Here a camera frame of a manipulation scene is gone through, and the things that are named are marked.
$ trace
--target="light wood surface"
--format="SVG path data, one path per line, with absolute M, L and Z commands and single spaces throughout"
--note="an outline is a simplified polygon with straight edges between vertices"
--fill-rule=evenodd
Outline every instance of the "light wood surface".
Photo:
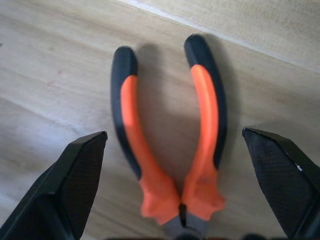
M 0 224 L 69 142 L 105 130 L 99 189 L 82 239 L 164 237 L 140 216 L 142 192 L 116 138 L 112 56 L 119 46 L 134 48 L 143 131 L 181 190 L 200 128 L 183 44 L 201 33 L 228 104 L 219 170 L 226 208 L 212 216 L 208 235 L 284 236 L 241 129 L 290 138 L 320 164 L 319 16 L 317 1 L 302 0 L 0 0 Z

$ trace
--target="pliers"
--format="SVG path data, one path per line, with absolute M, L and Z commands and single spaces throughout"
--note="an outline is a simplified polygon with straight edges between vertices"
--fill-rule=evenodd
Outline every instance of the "pliers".
M 203 239 L 212 213 L 225 206 L 218 192 L 217 173 L 227 133 L 226 98 L 205 39 L 190 35 L 184 50 L 197 91 L 201 122 L 198 147 L 181 198 L 144 138 L 137 110 L 138 62 L 128 46 L 119 47 L 113 56 L 111 107 L 118 140 L 143 191 L 141 215 L 155 218 L 170 239 Z

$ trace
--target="orange handle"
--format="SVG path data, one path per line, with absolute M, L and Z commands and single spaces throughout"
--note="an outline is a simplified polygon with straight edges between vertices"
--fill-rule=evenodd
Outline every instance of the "orange handle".
M 120 47 L 114 54 L 111 76 L 113 120 L 126 158 L 143 191 L 141 215 L 155 218 L 158 224 L 163 225 L 179 215 L 180 198 L 172 179 L 158 166 L 141 130 L 136 68 L 133 51 Z
M 225 200 L 218 192 L 217 169 L 226 138 L 226 102 L 217 67 L 205 40 L 199 35 L 191 35 L 184 47 L 198 95 L 201 128 L 193 163 L 185 178 L 182 202 L 189 213 L 208 221 L 213 212 L 225 206 Z

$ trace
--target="black plastic object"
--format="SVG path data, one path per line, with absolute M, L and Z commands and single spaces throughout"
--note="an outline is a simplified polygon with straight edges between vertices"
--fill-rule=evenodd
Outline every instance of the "black plastic object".
M 107 133 L 71 142 L 31 186 L 0 229 L 0 240 L 78 240 L 96 197 Z
M 141 179 L 141 168 L 130 147 L 121 112 L 121 88 L 127 77 L 138 75 L 138 61 L 134 51 L 128 46 L 119 47 L 114 55 L 111 71 L 111 108 L 112 117 L 115 125 L 122 151 L 134 171 L 138 180 Z
M 185 40 L 184 51 L 190 68 L 192 68 L 194 65 L 201 65 L 208 71 L 216 92 L 219 112 L 219 129 L 213 162 L 215 168 L 218 169 L 227 135 L 227 104 L 224 86 L 222 84 L 218 67 L 211 54 L 210 48 L 206 40 L 201 35 L 190 35 Z
M 291 140 L 242 132 L 263 194 L 290 239 L 320 237 L 320 168 Z

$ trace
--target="wood grain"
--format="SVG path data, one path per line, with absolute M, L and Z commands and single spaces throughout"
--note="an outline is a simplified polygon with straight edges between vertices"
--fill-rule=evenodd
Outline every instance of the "wood grain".
M 207 13 L 211 1 L 187 3 L 181 11 L 192 10 L 197 25 L 218 21 Z M 277 3 L 274 14 L 292 11 L 290 4 Z M 227 206 L 213 215 L 208 235 L 284 236 L 259 188 L 241 129 L 255 126 L 288 137 L 320 164 L 319 26 L 310 21 L 318 5 L 301 3 L 295 14 L 288 13 L 292 21 L 309 23 L 297 32 L 290 24 L 275 25 L 274 17 L 267 17 L 270 6 L 244 1 L 238 15 L 227 12 L 223 34 L 216 36 L 145 11 L 132 1 L 0 0 L 0 224 L 69 142 L 105 130 L 109 139 L 99 189 L 82 239 L 164 237 L 152 219 L 140 217 L 143 196 L 116 138 L 110 108 L 112 55 L 122 45 L 134 48 L 143 131 L 159 165 L 181 190 L 200 127 L 183 43 L 190 34 L 201 33 L 217 61 L 229 116 L 219 170 Z M 180 13 L 181 7 L 181 0 L 157 6 L 168 13 Z M 261 31 L 267 34 L 262 51 L 253 32 L 263 20 L 266 28 Z M 227 27 L 232 23 L 238 25 Z M 290 32 L 287 37 L 281 35 L 283 29 Z M 302 48 L 287 51 L 290 41 Z

